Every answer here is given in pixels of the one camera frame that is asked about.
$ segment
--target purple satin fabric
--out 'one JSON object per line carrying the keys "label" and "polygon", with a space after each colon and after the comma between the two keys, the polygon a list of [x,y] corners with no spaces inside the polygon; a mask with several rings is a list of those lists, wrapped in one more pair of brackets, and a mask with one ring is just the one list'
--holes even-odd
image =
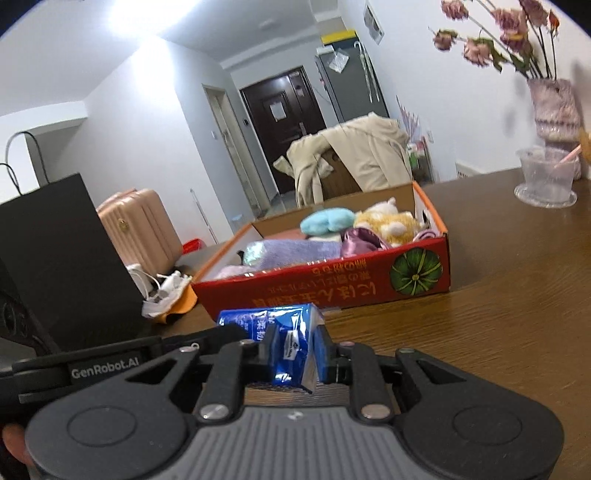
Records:
{"label": "purple satin fabric", "polygon": [[350,228],[343,234],[343,245],[340,254],[343,258],[356,257],[357,255],[390,248],[392,247],[371,230],[361,227]]}
{"label": "purple satin fabric", "polygon": [[420,242],[421,240],[426,240],[428,238],[437,238],[437,233],[431,229],[423,230],[413,238],[413,242]]}

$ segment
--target door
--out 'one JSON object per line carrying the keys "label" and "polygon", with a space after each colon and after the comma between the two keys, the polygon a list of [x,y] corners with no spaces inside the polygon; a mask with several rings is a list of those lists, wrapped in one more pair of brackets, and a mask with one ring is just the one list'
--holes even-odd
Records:
{"label": "door", "polygon": [[304,67],[250,85],[241,93],[279,193],[292,192],[294,179],[277,171],[273,162],[286,155],[293,141],[326,128]]}
{"label": "door", "polygon": [[242,136],[242,131],[230,104],[228,94],[225,90],[213,87],[204,86],[204,89],[209,100],[209,105],[212,108],[213,116],[220,129],[221,138],[232,159],[234,168],[236,168],[236,173],[251,205],[252,212],[259,218],[271,205],[246,141]]}

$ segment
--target green pumpkin print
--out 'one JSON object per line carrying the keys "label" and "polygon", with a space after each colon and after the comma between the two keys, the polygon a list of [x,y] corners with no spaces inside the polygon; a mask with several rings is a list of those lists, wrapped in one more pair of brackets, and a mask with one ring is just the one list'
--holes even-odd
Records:
{"label": "green pumpkin print", "polygon": [[390,282],[402,295],[419,295],[431,290],[443,275],[439,256],[424,248],[413,248],[392,265]]}

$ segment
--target yellow plush toy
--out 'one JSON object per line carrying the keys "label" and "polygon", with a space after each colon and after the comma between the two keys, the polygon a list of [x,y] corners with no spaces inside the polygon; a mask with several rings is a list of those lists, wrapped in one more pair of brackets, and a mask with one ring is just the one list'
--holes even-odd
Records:
{"label": "yellow plush toy", "polygon": [[358,212],[354,226],[372,230],[393,247],[409,244],[426,228],[424,223],[415,220],[411,212],[398,213],[394,198]]}

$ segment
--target finger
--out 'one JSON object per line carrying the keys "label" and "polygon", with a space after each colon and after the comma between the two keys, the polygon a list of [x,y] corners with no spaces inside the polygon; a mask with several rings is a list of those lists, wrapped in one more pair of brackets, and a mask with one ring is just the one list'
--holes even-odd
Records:
{"label": "finger", "polygon": [[2,440],[6,449],[19,462],[33,466],[33,459],[25,446],[25,429],[20,425],[10,424],[2,429]]}

